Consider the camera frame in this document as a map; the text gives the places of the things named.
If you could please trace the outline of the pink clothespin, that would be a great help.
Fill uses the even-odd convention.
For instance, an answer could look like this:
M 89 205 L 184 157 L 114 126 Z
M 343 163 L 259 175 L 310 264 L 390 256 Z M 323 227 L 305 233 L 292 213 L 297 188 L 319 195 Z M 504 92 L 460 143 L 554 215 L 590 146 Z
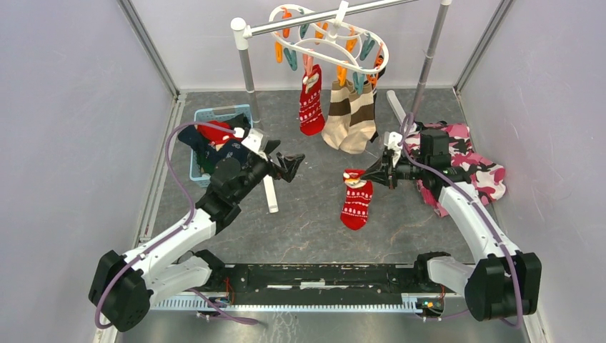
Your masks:
M 309 54 L 303 54 L 302 55 L 302 61 L 304 64 L 304 71 L 305 71 L 305 76 L 306 77 L 310 77 L 313 71 L 313 66 L 314 66 L 314 57 L 312 55 Z

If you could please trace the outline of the pink camouflage bag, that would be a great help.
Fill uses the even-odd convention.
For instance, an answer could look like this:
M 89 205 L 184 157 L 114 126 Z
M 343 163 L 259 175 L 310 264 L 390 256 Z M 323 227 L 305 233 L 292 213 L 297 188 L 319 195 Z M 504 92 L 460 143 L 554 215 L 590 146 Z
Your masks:
M 439 129 L 449 136 L 449 153 L 452 166 L 463 168 L 477 190 L 484 205 L 501 199 L 506 192 L 504 166 L 489 160 L 474 150 L 470 129 L 466 124 L 448 124 L 440 121 L 432 124 L 422 124 L 417 121 L 414 131 L 405 139 L 407 151 L 416 159 L 420 153 L 420 132 L 423 129 Z

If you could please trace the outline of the white clip hanger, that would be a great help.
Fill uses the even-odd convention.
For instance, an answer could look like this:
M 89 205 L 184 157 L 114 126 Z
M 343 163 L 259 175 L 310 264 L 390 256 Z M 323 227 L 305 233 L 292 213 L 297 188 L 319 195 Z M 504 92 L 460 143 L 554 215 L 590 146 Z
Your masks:
M 343 66 L 350 73 L 358 72 L 373 78 L 390 61 L 387 43 L 373 31 L 346 22 L 346 17 L 395 3 L 371 1 L 352 6 L 348 1 L 341 1 L 336 9 L 322 12 L 301 5 L 283 4 L 272 10 L 267 24 L 251 29 L 251 33 L 269 34 L 282 45 L 282 50 L 293 49 L 298 55 L 309 54 L 316 60 Z M 350 27 L 357 32 L 358 40 L 352 53 L 345 49 L 350 39 Z M 368 57 L 361 61 L 359 53 L 365 33 L 370 33 L 376 43 Z

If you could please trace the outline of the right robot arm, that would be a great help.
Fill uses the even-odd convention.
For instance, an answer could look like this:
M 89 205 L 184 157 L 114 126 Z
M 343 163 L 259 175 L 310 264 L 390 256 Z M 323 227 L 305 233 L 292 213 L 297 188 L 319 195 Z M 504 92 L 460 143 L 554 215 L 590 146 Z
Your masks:
M 473 265 L 446 252 L 418 255 L 412 273 L 416 288 L 430 292 L 440 284 L 463 296 L 478 322 L 521 319 L 537 311 L 542 262 L 535 253 L 522 252 L 498 227 L 470 176 L 453 165 L 447 132 L 422 130 L 416 157 L 410 155 L 400 133 L 387 132 L 382 156 L 362 177 L 390 189 L 400 180 L 421 181 L 454 220 L 470 248 Z

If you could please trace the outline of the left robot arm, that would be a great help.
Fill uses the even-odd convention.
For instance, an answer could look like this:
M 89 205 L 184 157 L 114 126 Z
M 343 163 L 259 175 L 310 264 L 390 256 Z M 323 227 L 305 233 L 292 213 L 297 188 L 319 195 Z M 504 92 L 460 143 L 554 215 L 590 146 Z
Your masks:
M 89 290 L 96 326 L 126 332 L 152 307 L 181 292 L 201 286 L 218 290 L 224 283 L 221 268 L 200 256 L 183 263 L 177 259 L 226 229 L 241 213 L 242 200 L 266 177 L 292 182 L 305 155 L 277 153 L 276 158 L 274 163 L 261 149 L 250 151 L 246 166 L 235 158 L 221 160 L 206 192 L 183 218 L 135 249 L 104 254 Z

